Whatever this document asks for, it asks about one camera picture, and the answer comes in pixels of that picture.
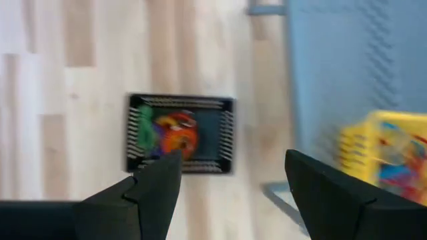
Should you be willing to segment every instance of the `yellow basket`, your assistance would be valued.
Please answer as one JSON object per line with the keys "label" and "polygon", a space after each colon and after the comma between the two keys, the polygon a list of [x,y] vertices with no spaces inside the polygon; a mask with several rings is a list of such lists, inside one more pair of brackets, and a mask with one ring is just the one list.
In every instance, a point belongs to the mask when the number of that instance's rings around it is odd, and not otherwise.
{"label": "yellow basket", "polygon": [[427,115],[375,111],[342,129],[341,170],[427,205]]}

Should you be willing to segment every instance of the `wooden floor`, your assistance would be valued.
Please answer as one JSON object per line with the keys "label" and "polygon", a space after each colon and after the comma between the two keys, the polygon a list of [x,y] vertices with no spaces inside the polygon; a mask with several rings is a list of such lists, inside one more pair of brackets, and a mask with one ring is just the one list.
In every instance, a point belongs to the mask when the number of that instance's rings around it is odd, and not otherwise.
{"label": "wooden floor", "polygon": [[236,170],[185,176],[177,240],[306,239],[260,184],[292,146],[281,17],[247,0],[0,0],[0,197],[84,199],[127,176],[125,94],[238,100]]}

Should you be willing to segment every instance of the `orange object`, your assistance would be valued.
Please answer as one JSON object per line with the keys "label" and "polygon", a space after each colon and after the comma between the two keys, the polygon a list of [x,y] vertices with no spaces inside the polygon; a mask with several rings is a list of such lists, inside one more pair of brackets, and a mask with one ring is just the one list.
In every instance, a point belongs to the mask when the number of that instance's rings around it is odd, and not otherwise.
{"label": "orange object", "polygon": [[169,116],[159,117],[155,120],[155,122],[159,126],[162,126],[164,129],[169,129],[170,127],[178,126],[178,122],[173,117]]}
{"label": "orange object", "polygon": [[190,128],[195,129],[196,128],[196,121],[193,118],[193,113],[190,111],[182,111],[182,112],[176,112],[169,114],[168,117],[171,117],[172,119],[175,119],[175,121],[178,122],[180,127],[183,128]]}
{"label": "orange object", "polygon": [[161,148],[164,153],[181,149],[183,158],[189,159],[197,147],[198,137],[194,129],[180,129],[168,131],[162,141]]}

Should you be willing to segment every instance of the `blue panel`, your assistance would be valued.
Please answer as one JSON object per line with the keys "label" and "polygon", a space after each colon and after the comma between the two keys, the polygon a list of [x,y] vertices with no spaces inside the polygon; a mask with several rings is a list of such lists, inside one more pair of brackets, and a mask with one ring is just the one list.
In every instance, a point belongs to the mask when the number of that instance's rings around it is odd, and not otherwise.
{"label": "blue panel", "polygon": [[373,109],[427,112],[427,1],[289,0],[297,147],[331,165]]}

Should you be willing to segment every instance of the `black tray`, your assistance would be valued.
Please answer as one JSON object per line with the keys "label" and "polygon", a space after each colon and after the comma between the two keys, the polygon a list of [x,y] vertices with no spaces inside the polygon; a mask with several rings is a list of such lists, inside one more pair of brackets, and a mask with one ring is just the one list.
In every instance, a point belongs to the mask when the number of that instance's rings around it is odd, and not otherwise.
{"label": "black tray", "polygon": [[128,103],[128,172],[144,168],[177,146],[183,149],[183,173],[231,172],[233,99],[132,94]]}

